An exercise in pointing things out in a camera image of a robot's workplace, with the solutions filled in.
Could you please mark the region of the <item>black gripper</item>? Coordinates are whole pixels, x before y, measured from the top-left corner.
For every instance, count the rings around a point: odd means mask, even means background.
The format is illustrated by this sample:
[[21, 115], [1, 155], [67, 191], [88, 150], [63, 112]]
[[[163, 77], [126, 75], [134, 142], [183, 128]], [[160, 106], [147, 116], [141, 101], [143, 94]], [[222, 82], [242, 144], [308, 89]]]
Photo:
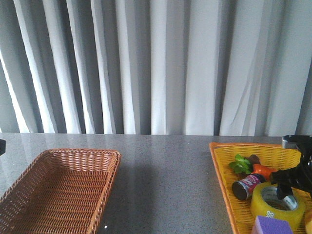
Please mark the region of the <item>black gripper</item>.
[[6, 152], [6, 140], [0, 139], [0, 156]]
[[292, 188], [312, 193], [312, 144], [300, 143], [297, 148], [301, 153], [299, 164], [270, 175], [270, 183], [277, 184], [278, 199], [293, 196]]

